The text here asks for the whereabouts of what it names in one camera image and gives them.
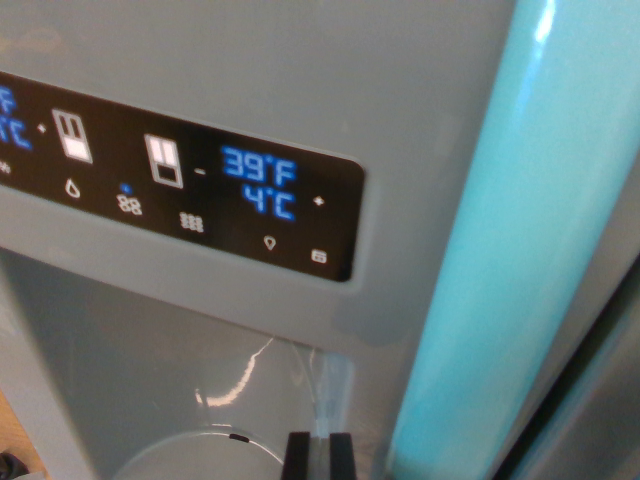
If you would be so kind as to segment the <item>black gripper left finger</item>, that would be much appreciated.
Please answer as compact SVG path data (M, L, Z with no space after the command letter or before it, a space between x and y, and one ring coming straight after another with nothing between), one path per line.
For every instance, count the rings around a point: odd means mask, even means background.
M309 432L289 434L283 462L283 480L308 479L310 446Z

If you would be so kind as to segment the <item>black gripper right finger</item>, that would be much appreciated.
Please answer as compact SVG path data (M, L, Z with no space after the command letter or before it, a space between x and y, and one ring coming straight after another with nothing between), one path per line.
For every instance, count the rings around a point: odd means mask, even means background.
M330 440L330 479L356 480L356 465L352 437L349 433L331 433Z

